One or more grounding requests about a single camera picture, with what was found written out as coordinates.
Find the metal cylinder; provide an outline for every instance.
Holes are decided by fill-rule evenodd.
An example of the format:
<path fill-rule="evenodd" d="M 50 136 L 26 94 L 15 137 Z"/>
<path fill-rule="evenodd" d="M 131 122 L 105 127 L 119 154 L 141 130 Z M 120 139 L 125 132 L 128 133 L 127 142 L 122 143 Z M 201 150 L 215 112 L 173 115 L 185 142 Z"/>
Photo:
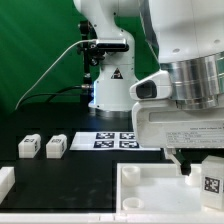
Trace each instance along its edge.
<path fill-rule="evenodd" d="M 185 110 L 206 109 L 218 105 L 217 95 L 224 93 L 224 52 L 188 61 L 161 64 L 170 74 L 172 100 Z"/>

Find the cable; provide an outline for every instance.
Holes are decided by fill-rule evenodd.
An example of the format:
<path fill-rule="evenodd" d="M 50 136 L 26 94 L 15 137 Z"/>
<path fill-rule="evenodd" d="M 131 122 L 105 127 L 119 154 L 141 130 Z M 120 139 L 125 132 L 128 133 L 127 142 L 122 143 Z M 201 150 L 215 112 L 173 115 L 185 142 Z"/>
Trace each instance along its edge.
<path fill-rule="evenodd" d="M 73 89 L 82 89 L 82 86 L 70 86 L 70 87 L 66 87 L 64 89 L 61 89 L 59 91 L 56 92 L 57 93 L 64 93 L 64 92 L 67 92 L 69 90 L 73 90 Z M 45 103 L 49 103 L 52 99 L 54 99 L 57 95 L 52 95 L 50 96 L 46 101 Z"/>
<path fill-rule="evenodd" d="M 74 44 L 72 44 L 70 47 L 68 47 L 65 51 L 64 51 L 64 53 L 62 53 L 62 55 L 47 69 L 47 71 L 36 81 L 36 83 L 34 83 L 34 85 L 30 88 L 30 89 L 28 89 L 24 94 L 23 94 L 23 96 L 19 99 L 19 101 L 18 101 L 18 103 L 16 104 L 16 108 L 15 108 L 15 110 L 17 110 L 17 108 L 18 108 L 18 105 L 20 104 L 20 102 L 25 98 L 25 96 L 28 94 L 28 93 L 30 93 L 38 84 L 39 84 L 39 82 L 48 74 L 48 72 L 49 71 L 51 71 L 51 69 L 61 60 L 61 58 L 63 58 L 64 57 L 64 55 L 68 52 L 68 51 L 70 51 L 73 47 L 75 47 L 76 45 L 78 45 L 78 44 L 81 44 L 81 43 L 85 43 L 85 42 L 94 42 L 94 41 L 96 41 L 95 39 L 92 39 L 92 40 L 82 40 L 82 41 L 78 41 L 78 42 L 76 42 L 76 43 L 74 43 Z"/>
<path fill-rule="evenodd" d="M 39 93 L 39 94 L 35 94 L 35 95 L 32 95 L 32 96 L 28 96 L 24 99 L 22 99 L 20 101 L 20 103 L 18 104 L 18 107 L 17 109 L 27 100 L 31 99 L 31 98 L 34 98 L 34 97 L 39 97 L 39 96 L 80 96 L 79 94 L 63 94 L 63 93 Z"/>

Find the sticker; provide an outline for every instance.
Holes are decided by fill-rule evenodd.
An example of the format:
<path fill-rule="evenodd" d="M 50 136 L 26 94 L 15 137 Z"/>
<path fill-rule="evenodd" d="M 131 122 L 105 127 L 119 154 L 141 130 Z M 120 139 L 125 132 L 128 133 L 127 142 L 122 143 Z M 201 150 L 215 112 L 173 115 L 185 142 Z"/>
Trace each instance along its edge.
<path fill-rule="evenodd" d="M 112 75 L 111 79 L 123 79 L 120 70 L 117 68 Z"/>
<path fill-rule="evenodd" d="M 139 144 L 136 141 L 120 141 L 119 142 L 120 148 L 129 148 L 129 149 L 138 149 Z"/>
<path fill-rule="evenodd" d="M 38 147 L 37 147 L 37 141 L 35 141 L 35 152 L 37 151 Z"/>
<path fill-rule="evenodd" d="M 205 177 L 205 191 L 210 191 L 219 194 L 220 180 L 210 177 Z"/>
<path fill-rule="evenodd" d="M 120 133 L 120 139 L 135 139 L 134 133 Z"/>
<path fill-rule="evenodd" d="M 27 139 L 24 140 L 24 142 L 34 142 L 34 140 L 35 140 L 35 139 L 27 138 Z"/>
<path fill-rule="evenodd" d="M 61 139 L 52 139 L 51 142 L 53 142 L 53 143 L 60 143 L 61 142 Z"/>
<path fill-rule="evenodd" d="M 114 141 L 95 141 L 94 148 L 102 149 L 102 148 L 113 148 Z"/>
<path fill-rule="evenodd" d="M 96 139 L 114 139 L 115 133 L 97 133 L 96 134 Z"/>

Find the silver metal part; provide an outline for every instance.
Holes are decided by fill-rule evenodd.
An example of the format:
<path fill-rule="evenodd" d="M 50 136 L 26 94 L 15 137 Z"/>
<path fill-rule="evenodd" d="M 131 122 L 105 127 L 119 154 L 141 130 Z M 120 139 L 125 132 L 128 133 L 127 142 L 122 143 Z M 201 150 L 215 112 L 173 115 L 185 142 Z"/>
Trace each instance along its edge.
<path fill-rule="evenodd" d="M 130 118 L 131 117 L 131 111 L 105 111 L 100 110 L 97 108 L 89 108 L 90 113 L 93 115 L 106 117 L 106 118 Z"/>
<path fill-rule="evenodd" d="M 177 107 L 196 110 L 218 105 L 224 93 L 224 52 L 188 61 L 161 64 L 170 74 Z"/>

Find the white block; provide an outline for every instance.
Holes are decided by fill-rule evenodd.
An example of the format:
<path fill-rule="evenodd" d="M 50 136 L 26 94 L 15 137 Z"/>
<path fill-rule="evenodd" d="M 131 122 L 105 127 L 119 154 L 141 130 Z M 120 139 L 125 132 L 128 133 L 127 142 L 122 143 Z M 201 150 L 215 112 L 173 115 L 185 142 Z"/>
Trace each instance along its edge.
<path fill-rule="evenodd" d="M 27 135 L 19 143 L 19 158 L 34 158 L 41 146 L 41 137 L 38 134 Z"/>
<path fill-rule="evenodd" d="M 54 135 L 46 145 L 47 158 L 61 159 L 67 149 L 67 137 Z"/>
<path fill-rule="evenodd" d="M 15 183 L 14 167 L 3 167 L 0 170 L 0 204 Z"/>
<path fill-rule="evenodd" d="M 208 156 L 202 162 L 202 205 L 214 209 L 224 208 L 224 158 Z"/>

